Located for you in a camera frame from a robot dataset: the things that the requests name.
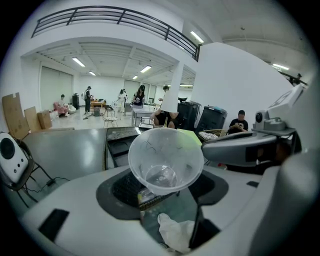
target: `door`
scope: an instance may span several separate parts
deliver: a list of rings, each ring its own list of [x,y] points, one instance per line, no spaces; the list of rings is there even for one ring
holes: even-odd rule
[[[41,109],[53,110],[54,102],[58,102],[62,94],[66,104],[72,103],[72,79],[71,74],[43,66],[40,79]]]

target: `balcony railing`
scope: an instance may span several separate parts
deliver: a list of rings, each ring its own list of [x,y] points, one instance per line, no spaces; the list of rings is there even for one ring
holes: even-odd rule
[[[31,38],[50,29],[88,22],[108,22],[135,27],[177,46],[198,61],[200,46],[172,26],[147,14],[114,6],[81,6],[57,11],[37,21]]]

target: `clear plastic cup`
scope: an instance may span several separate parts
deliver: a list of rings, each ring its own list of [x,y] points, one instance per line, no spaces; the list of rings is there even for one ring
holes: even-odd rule
[[[190,186],[204,166],[196,141],[172,128],[154,128],[140,134],[130,146],[128,161],[138,181],[159,196]]]

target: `white wall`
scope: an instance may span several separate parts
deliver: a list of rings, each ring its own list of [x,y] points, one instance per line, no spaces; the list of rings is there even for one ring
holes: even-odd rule
[[[91,86],[90,94],[96,99],[106,99],[107,104],[111,104],[118,99],[118,94],[124,88],[125,80],[117,77],[107,76],[80,76],[78,86],[74,87],[74,92],[79,94],[80,106],[85,105],[81,98],[81,93],[88,86]]]
[[[244,110],[251,130],[256,111],[267,109],[292,85],[274,68],[243,50],[223,43],[201,47],[191,100],[228,113],[224,129]]]

